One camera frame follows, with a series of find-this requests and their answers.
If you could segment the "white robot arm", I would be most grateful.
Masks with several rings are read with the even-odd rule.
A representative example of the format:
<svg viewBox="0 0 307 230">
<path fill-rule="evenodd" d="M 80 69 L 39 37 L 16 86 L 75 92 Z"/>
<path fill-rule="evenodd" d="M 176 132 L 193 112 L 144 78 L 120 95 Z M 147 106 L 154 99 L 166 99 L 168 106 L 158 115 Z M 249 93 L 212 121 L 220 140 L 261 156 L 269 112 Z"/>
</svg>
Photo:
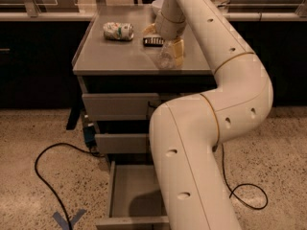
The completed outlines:
<svg viewBox="0 0 307 230">
<path fill-rule="evenodd" d="M 150 120 L 157 180 L 172 230 L 241 230 L 214 147 L 258 127 L 272 108 L 270 77 L 259 57 L 211 0 L 164 0 L 157 32 L 173 39 L 191 28 L 214 90 L 170 100 Z"/>
</svg>

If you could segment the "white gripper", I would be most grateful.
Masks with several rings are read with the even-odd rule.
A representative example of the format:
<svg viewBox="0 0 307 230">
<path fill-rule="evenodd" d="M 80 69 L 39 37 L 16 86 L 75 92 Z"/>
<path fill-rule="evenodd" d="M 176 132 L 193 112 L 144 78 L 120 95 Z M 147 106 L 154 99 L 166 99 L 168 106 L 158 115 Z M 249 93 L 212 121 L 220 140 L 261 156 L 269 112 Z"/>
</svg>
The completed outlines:
<svg viewBox="0 0 307 230">
<path fill-rule="evenodd" d="M 184 59 L 184 40 L 179 38 L 183 35 L 186 22 L 172 22 L 167 19 L 162 11 L 159 11 L 155 22 L 148 25 L 144 30 L 144 35 L 155 35 L 156 32 L 165 40 L 173 40 L 173 56 L 175 66 L 180 67 Z"/>
</svg>

